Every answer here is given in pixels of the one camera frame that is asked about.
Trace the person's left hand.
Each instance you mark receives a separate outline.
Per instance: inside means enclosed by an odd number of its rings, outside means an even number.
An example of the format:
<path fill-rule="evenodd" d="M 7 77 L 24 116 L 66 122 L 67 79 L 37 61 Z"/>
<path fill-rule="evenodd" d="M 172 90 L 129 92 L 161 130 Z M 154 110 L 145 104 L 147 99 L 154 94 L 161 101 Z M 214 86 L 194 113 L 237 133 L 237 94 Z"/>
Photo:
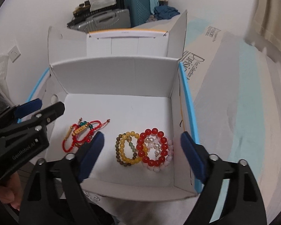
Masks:
<path fill-rule="evenodd" d="M 11 175 L 4 186 L 0 186 L 0 201 L 2 204 L 10 204 L 14 209 L 20 210 L 23 197 L 22 186 L 18 172 Z"/>

